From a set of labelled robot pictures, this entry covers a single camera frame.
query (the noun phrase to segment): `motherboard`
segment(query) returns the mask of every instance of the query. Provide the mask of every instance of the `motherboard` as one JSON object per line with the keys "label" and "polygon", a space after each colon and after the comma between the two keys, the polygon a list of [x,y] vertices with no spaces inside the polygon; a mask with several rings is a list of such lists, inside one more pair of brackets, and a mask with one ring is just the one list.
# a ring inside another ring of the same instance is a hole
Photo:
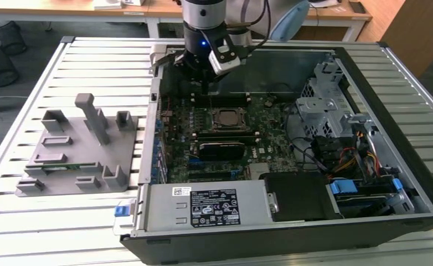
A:
{"label": "motherboard", "polygon": [[164,98],[167,183],[259,179],[296,171],[284,118],[272,94]]}

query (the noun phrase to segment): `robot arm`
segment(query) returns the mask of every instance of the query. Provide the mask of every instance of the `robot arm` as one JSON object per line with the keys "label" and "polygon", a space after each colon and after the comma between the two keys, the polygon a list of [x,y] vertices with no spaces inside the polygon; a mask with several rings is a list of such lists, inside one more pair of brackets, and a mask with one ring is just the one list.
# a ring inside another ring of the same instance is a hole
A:
{"label": "robot arm", "polygon": [[[308,0],[184,0],[183,9],[186,51],[175,65],[206,93],[208,85],[242,65],[242,59],[268,39],[292,38],[304,22],[310,3]],[[266,35],[258,46],[239,42],[235,45],[232,41],[231,34],[244,32],[247,27]]]}

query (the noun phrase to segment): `desk leg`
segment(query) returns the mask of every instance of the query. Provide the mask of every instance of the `desk leg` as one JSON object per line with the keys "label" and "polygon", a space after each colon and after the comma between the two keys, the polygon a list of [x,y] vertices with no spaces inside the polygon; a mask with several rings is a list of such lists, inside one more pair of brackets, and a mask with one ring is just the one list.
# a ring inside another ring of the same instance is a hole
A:
{"label": "desk leg", "polygon": [[358,36],[360,36],[366,22],[367,21],[352,21],[347,34],[343,37],[344,42],[356,42]]}
{"label": "desk leg", "polygon": [[146,23],[148,24],[150,38],[159,38],[159,18],[146,18]]}

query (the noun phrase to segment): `blue latch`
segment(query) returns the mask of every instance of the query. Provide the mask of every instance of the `blue latch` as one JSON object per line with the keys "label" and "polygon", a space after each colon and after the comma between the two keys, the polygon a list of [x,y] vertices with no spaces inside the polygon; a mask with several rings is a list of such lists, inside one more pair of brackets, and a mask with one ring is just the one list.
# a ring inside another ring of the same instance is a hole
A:
{"label": "blue latch", "polygon": [[338,189],[336,183],[330,184],[330,188],[332,189],[334,194],[340,194],[340,190]]}
{"label": "blue latch", "polygon": [[394,184],[395,184],[395,187],[398,190],[403,190],[404,186],[403,186],[403,183],[402,183],[402,180],[399,178],[395,178],[392,180]]}
{"label": "blue latch", "polygon": [[130,216],[130,206],[116,206],[115,207],[115,217]]}
{"label": "blue latch", "polygon": [[356,193],[358,188],[354,180],[336,180],[330,184],[334,194]]}

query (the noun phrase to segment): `blue connector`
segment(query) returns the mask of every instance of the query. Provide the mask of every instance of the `blue connector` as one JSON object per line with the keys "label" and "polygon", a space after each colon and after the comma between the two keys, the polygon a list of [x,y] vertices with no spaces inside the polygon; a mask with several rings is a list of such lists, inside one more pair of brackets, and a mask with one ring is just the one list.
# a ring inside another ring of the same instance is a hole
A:
{"label": "blue connector", "polygon": [[156,120],[156,130],[163,129],[163,122],[160,120]]}
{"label": "blue connector", "polygon": [[354,180],[336,180],[330,184],[334,194],[356,193],[358,188]]}
{"label": "blue connector", "polygon": [[399,178],[395,178],[392,180],[392,183],[395,184],[395,187],[398,190],[403,190],[404,186],[403,186],[402,180]]}
{"label": "blue connector", "polygon": [[115,207],[115,217],[127,217],[130,216],[130,206],[116,206]]}

